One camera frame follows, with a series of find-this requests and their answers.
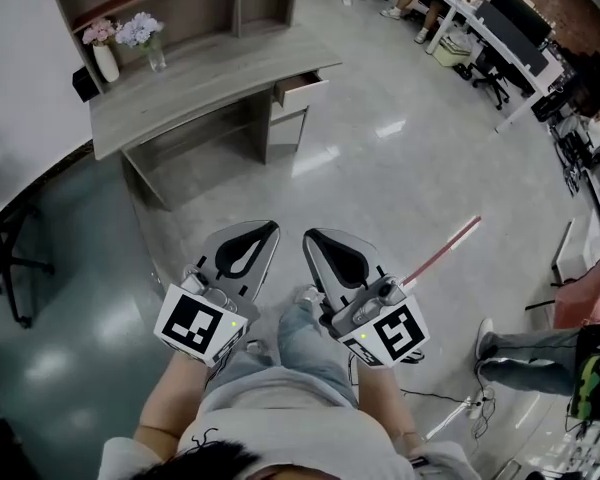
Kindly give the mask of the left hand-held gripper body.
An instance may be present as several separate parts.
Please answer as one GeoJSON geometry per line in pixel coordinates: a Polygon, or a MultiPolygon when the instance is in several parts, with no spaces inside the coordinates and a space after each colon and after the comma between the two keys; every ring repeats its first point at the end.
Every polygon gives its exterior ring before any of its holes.
{"type": "Polygon", "coordinates": [[[167,346],[213,368],[244,338],[259,318],[260,262],[234,272],[209,257],[185,267],[179,285],[169,286],[154,334],[167,346]]]}

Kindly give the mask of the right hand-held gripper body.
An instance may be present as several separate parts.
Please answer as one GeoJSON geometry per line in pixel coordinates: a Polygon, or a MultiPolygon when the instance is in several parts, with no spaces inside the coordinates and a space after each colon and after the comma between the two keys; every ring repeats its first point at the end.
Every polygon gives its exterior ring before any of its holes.
{"type": "Polygon", "coordinates": [[[392,275],[359,289],[339,311],[326,303],[321,309],[319,322],[328,334],[370,368],[391,368],[429,340],[415,297],[392,275]]]}

